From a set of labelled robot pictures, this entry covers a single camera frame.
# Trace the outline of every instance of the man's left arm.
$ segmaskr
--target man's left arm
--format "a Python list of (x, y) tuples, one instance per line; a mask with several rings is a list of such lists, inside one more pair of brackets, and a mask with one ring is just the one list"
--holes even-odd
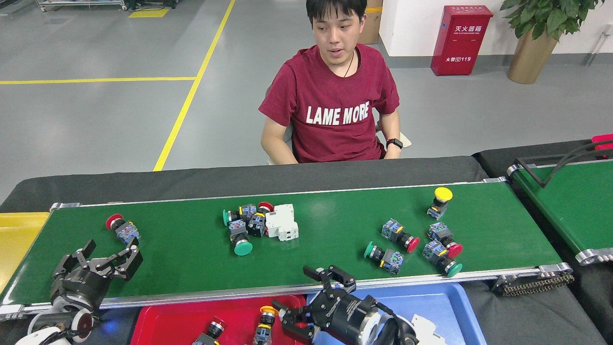
[[(398, 109), (391, 114), (381, 114), (381, 131), (385, 140), (398, 139), (400, 140), (400, 114)], [(384, 159), (400, 158), (401, 150), (398, 146), (391, 144), (387, 148), (387, 153)]]

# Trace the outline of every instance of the necklace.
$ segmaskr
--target necklace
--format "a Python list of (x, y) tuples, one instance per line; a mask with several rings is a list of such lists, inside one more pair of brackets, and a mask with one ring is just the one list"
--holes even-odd
[(345, 75), (343, 76), (343, 78), (345, 78), (347, 76), (347, 73), (349, 73), (349, 70), (351, 69), (351, 64), (353, 64), (353, 57), (356, 55), (356, 50), (353, 50), (353, 54), (351, 55), (351, 61), (349, 62), (349, 67), (347, 67), (347, 72), (345, 72)]

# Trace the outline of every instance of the red fire extinguisher cabinet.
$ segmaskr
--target red fire extinguisher cabinet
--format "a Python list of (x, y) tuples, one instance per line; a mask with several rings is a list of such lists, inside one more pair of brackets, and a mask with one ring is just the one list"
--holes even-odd
[(492, 17), (486, 6), (445, 6), (430, 65), (434, 74), (471, 74)]

